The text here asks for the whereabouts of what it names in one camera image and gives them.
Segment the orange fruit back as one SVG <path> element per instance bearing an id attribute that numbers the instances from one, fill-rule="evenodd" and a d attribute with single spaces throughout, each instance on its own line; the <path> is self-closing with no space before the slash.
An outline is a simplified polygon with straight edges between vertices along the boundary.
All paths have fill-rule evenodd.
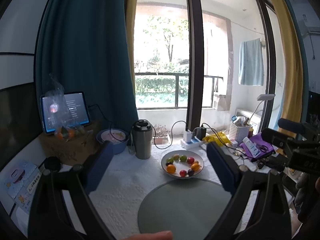
<path id="1" fill-rule="evenodd" d="M 191 168 L 194 172 L 196 172 L 196 171 L 198 171 L 198 170 L 201 168 L 201 166 L 200 166 L 199 163 L 193 163 L 190 168 Z"/>

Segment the dark plum back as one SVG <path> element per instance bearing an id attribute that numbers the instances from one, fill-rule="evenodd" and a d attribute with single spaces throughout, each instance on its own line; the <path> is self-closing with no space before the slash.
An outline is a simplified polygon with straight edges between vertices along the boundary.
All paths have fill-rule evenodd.
<path id="1" fill-rule="evenodd" d="M 194 175 L 194 173 L 195 173 L 195 171 L 194 171 L 194 170 L 191 170 L 191 169 L 189 169 L 189 170 L 188 170 L 188 176 L 193 176 L 193 175 Z"/>

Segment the red fruit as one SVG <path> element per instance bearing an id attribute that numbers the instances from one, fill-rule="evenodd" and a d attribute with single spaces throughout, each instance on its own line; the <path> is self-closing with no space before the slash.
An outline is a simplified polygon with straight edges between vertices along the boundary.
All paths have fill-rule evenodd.
<path id="1" fill-rule="evenodd" d="M 190 164 L 190 165 L 193 164 L 194 161 L 195 161 L 195 159 L 194 159 L 193 157 L 189 157 L 189 158 L 187 159 L 187 163 Z"/>
<path id="2" fill-rule="evenodd" d="M 181 176 L 181 177 L 185 177 L 186 175 L 187 175 L 186 170 L 181 170 L 181 171 L 180 171 L 180 176 Z"/>

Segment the green lime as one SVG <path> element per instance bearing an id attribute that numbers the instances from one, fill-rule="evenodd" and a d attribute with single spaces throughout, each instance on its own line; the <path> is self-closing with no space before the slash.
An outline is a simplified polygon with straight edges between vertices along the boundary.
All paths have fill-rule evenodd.
<path id="1" fill-rule="evenodd" d="M 180 161 L 181 162 L 186 162 L 187 161 L 187 157 L 185 155 L 181 155 L 180 156 Z"/>
<path id="2" fill-rule="evenodd" d="M 173 163 L 174 160 L 173 160 L 173 158 L 168 158 L 168 159 L 166 160 L 166 162 L 167 162 L 167 163 Z"/>

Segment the large orange front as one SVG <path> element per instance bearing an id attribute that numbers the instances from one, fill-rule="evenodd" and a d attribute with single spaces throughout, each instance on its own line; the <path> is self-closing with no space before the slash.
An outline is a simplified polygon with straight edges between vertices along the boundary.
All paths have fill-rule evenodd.
<path id="1" fill-rule="evenodd" d="M 166 167 L 166 171 L 169 173 L 169 174 L 174 174 L 176 172 L 176 167 L 173 165 L 173 164 L 169 164 L 167 167 Z"/>

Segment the purple cloth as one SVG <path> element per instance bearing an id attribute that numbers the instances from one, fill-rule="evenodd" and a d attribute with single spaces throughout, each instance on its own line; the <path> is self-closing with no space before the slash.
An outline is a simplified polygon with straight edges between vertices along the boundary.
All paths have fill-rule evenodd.
<path id="1" fill-rule="evenodd" d="M 256 156 L 254 156 L 250 152 L 249 148 L 246 146 L 246 144 L 244 142 L 240 143 L 240 147 L 243 148 L 245 155 L 248 157 L 248 159 L 251 162 L 257 161 L 258 159 L 262 159 L 264 157 L 268 157 L 268 156 L 275 153 L 273 146 L 270 143 L 265 142 L 262 139 L 261 133 L 258 133 L 256 135 L 250 137 L 249 140 L 258 149 L 258 154 Z"/>

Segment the yellow curtain right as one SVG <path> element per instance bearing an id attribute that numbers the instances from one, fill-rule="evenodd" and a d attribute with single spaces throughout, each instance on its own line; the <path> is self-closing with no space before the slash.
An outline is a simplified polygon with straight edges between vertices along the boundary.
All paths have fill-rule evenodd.
<path id="1" fill-rule="evenodd" d="M 285 59 L 281 117 L 300 122 L 303 108 L 303 62 L 295 25 L 285 0 L 271 0 L 278 19 Z"/>

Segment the white lotion tube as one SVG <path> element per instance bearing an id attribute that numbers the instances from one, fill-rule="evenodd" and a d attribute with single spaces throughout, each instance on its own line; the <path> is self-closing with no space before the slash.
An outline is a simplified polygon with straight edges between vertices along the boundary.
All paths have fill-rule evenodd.
<path id="1" fill-rule="evenodd" d="M 255 146 L 255 144 L 248 137 L 244 137 L 242 142 L 246 146 L 251 157 L 256 158 L 259 155 L 260 151 L 258 150 L 258 148 Z"/>

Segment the blue tissue box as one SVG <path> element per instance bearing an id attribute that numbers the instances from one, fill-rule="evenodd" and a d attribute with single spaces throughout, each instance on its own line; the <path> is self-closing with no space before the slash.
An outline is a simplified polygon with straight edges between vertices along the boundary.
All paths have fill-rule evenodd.
<path id="1" fill-rule="evenodd" d="M 7 172 L 2 182 L 5 192 L 27 214 L 30 213 L 41 175 L 36 165 L 20 160 Z"/>

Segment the black round object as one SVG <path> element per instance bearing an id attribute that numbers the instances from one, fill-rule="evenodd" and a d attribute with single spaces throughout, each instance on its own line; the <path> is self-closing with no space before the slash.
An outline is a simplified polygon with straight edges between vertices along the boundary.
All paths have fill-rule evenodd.
<path id="1" fill-rule="evenodd" d="M 44 168 L 50 172 L 59 172 L 61 170 L 61 160 L 56 156 L 50 156 L 44 160 Z"/>

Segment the white woven basket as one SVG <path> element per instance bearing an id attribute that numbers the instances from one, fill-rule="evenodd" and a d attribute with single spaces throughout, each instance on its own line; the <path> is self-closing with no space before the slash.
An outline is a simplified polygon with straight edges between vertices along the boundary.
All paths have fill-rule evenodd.
<path id="1" fill-rule="evenodd" d="M 245 137 L 249 134 L 249 129 L 251 126 L 236 126 L 234 122 L 230 123 L 229 128 L 229 140 L 235 140 L 238 143 L 241 143 Z"/>

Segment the white desk lamp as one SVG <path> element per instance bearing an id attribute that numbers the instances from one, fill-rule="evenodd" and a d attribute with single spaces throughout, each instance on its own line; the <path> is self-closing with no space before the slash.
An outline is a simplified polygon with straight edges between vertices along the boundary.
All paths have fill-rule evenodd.
<path id="1" fill-rule="evenodd" d="M 258 105 L 256 106 L 255 110 L 252 112 L 251 116 L 247 119 L 246 124 L 252 125 L 253 116 L 255 116 L 258 112 L 263 111 L 263 109 L 260 109 L 260 106 L 264 105 L 265 102 L 272 101 L 275 96 L 276 96 L 275 94 L 260 94 L 257 97 Z"/>

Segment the cardboard box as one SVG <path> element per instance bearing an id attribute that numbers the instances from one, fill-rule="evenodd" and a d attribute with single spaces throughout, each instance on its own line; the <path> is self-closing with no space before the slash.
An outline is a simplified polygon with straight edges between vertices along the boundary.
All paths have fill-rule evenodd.
<path id="1" fill-rule="evenodd" d="M 40 144 L 46 157 L 58 157 L 61 163 L 73 166 L 83 164 L 100 146 L 96 140 L 101 130 L 101 122 L 94 121 L 85 128 L 86 133 L 69 141 L 57 138 L 55 135 L 39 135 Z"/>

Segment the yellow duck bag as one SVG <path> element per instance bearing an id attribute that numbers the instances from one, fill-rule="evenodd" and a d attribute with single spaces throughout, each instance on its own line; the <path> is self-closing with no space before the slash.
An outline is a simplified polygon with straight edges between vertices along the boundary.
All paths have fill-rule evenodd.
<path id="1" fill-rule="evenodd" d="M 207 135 L 202 139 L 202 141 L 205 143 L 215 142 L 218 146 L 223 146 L 231 143 L 228 137 L 222 132 Z"/>

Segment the round grey glass tray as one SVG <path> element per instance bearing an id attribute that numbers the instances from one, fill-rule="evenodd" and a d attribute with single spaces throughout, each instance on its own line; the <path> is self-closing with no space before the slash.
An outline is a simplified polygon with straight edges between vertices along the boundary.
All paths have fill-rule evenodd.
<path id="1" fill-rule="evenodd" d="M 205 239 L 231 194 L 204 179 L 173 180 L 143 199 L 138 210 L 140 233 L 171 231 L 173 239 Z"/>

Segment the white quilted tablecloth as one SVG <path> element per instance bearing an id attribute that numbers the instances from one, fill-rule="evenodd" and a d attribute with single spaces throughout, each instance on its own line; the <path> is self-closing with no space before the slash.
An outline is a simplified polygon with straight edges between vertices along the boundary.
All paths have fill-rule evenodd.
<path id="1" fill-rule="evenodd" d="M 116 238 L 124 238 L 138 233 L 138 208 L 144 197 L 155 187 L 164 184 L 174 178 L 165 174 L 161 168 L 162 157 L 171 151 L 182 150 L 179 145 L 174 145 L 167 150 L 159 150 L 152 146 L 151 157 L 147 160 L 140 160 L 129 153 L 126 149 L 123 153 L 117 154 L 111 161 L 111 166 L 107 168 L 98 189 L 89 194 L 91 201 L 99 212 L 100 217 L 106 223 Z M 197 153 L 204 161 L 204 170 L 200 173 L 200 178 L 208 179 L 220 184 L 220 181 L 211 167 L 203 147 L 192 148 L 190 151 Z M 248 212 L 243 215 L 240 229 L 244 229 L 252 213 L 254 202 L 257 199 L 257 191 L 252 191 L 249 203 L 245 209 Z M 85 233 L 80 220 L 76 215 L 71 198 L 68 192 L 63 193 L 68 202 L 67 209 L 71 215 L 75 229 Z M 11 216 L 14 223 L 27 235 L 28 219 L 27 215 L 20 207 L 15 207 Z"/>

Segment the light blue hanging towel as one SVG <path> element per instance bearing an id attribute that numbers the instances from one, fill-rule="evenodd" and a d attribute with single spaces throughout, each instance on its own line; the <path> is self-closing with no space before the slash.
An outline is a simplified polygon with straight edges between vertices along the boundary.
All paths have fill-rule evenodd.
<path id="1" fill-rule="evenodd" d="M 264 63 L 260 39 L 244 41 L 240 44 L 238 84 L 264 85 Z"/>

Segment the plastic bag with oranges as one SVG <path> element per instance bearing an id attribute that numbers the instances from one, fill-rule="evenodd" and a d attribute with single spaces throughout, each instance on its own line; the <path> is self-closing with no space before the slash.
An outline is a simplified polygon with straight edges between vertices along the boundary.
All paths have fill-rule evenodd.
<path id="1" fill-rule="evenodd" d="M 54 129 L 54 135 L 57 139 L 65 142 L 83 136 L 86 131 L 72 116 L 65 99 L 64 87 L 52 73 L 49 74 L 49 77 L 52 90 L 45 94 L 48 101 L 44 105 L 49 112 L 48 115 Z"/>

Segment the black charger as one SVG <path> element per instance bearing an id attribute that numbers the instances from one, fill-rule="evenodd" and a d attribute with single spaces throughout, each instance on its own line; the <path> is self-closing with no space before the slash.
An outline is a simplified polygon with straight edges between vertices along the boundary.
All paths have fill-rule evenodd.
<path id="1" fill-rule="evenodd" d="M 207 130 L 205 127 L 198 127 L 196 129 L 196 135 L 195 137 L 197 137 L 197 139 L 199 139 L 200 141 L 203 140 L 203 138 L 206 136 Z"/>

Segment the white power strip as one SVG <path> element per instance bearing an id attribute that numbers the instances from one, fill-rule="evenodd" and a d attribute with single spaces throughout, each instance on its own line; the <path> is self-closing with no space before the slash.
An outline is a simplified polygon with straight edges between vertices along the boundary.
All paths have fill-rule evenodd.
<path id="1" fill-rule="evenodd" d="M 197 139 L 197 137 L 191 139 L 191 141 L 189 141 L 189 142 L 186 142 L 183 139 L 181 139 L 181 147 L 186 150 L 200 147 L 202 144 L 203 144 L 203 142 L 201 140 Z"/>

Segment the blue bowl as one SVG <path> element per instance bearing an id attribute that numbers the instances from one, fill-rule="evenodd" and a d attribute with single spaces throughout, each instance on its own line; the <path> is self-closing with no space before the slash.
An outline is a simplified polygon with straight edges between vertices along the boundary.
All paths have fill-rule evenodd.
<path id="1" fill-rule="evenodd" d="M 129 140 L 129 134 L 121 129 L 109 128 L 98 132 L 96 139 L 101 144 L 105 141 L 111 142 L 113 145 L 113 152 L 116 155 L 125 150 Z"/>

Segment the white ceramic plate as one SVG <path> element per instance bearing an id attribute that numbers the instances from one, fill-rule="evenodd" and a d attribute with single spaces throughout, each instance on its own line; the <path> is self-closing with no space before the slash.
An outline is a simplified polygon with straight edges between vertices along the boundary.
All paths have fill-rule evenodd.
<path id="1" fill-rule="evenodd" d="M 166 160 L 167 160 L 168 158 L 172 158 L 172 156 L 175 155 L 175 154 L 178 154 L 179 156 L 185 155 L 187 158 L 193 157 L 193 158 L 195 159 L 195 161 L 196 161 L 196 160 L 199 161 L 199 164 L 200 164 L 201 168 L 200 168 L 198 171 L 196 171 L 193 176 L 188 176 L 188 174 L 187 174 L 185 177 L 181 177 L 181 176 L 180 176 L 180 171 L 181 171 L 181 170 L 186 170 L 186 172 L 188 173 L 188 170 L 191 169 L 191 168 L 190 168 L 191 165 L 188 164 L 187 161 L 186 161 L 186 162 L 181 162 L 181 161 L 180 161 L 180 158 L 179 158 L 178 160 L 174 160 L 174 162 L 173 162 L 173 165 L 176 167 L 176 172 L 175 172 L 174 174 L 169 174 L 169 173 L 166 171 L 166 167 L 167 167 L 167 166 L 166 166 Z M 198 155 L 197 153 L 195 153 L 195 152 L 193 152 L 193 151 L 175 150 L 175 151 L 171 151 L 171 152 L 165 154 L 165 155 L 162 157 L 162 159 L 161 159 L 161 166 L 162 166 L 164 172 L 165 172 L 166 174 L 168 174 L 169 176 L 172 176 L 172 177 L 177 178 L 177 179 L 189 179 L 189 178 L 191 178 L 191 177 L 196 176 L 197 174 L 199 174 L 199 173 L 203 170 L 203 168 L 204 168 L 204 161 L 203 161 L 203 159 L 202 159 L 202 157 L 201 157 L 200 155 Z"/>

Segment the tablet screen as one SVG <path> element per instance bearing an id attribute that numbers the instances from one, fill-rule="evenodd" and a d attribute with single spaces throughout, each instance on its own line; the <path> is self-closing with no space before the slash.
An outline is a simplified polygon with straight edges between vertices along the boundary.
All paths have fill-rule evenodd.
<path id="1" fill-rule="evenodd" d="M 89 117 L 84 92 L 66 93 L 65 99 L 72 116 L 76 119 L 76 122 L 81 125 L 90 124 L 91 120 Z M 46 134 L 53 134 L 54 129 L 48 115 L 49 112 L 44 105 L 47 101 L 48 98 L 45 95 L 40 97 L 42 126 Z"/>

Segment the white charger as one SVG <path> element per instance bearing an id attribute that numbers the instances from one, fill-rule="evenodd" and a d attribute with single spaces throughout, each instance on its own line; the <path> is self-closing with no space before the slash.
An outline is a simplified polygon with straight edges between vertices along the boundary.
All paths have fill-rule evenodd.
<path id="1" fill-rule="evenodd" d="M 183 132 L 183 140 L 186 142 L 186 143 L 189 143 L 191 142 L 191 139 L 192 139 L 192 132 L 190 130 L 185 130 Z"/>

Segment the stainless steel tumbler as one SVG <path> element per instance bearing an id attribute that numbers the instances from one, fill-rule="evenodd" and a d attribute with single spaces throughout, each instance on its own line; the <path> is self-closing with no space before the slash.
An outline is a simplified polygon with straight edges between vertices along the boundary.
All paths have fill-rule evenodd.
<path id="1" fill-rule="evenodd" d="M 153 127 L 148 120 L 136 121 L 131 130 L 133 145 L 138 159 L 149 159 L 151 157 L 151 140 Z"/>

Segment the balcony railing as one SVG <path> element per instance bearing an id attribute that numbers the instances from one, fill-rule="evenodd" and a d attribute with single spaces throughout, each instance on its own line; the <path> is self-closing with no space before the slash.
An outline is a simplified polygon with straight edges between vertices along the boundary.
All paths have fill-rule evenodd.
<path id="1" fill-rule="evenodd" d="M 187 73 L 137 73 L 135 88 L 138 109 L 188 107 L 189 74 Z"/>

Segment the teal curtain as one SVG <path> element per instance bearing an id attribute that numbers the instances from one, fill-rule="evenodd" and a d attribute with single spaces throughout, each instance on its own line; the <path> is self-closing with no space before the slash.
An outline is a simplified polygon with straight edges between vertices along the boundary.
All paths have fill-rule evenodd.
<path id="1" fill-rule="evenodd" d="M 138 119 L 125 24 L 125 0 L 48 0 L 39 28 L 34 80 L 38 96 L 56 80 L 98 105 L 102 128 L 129 131 Z"/>

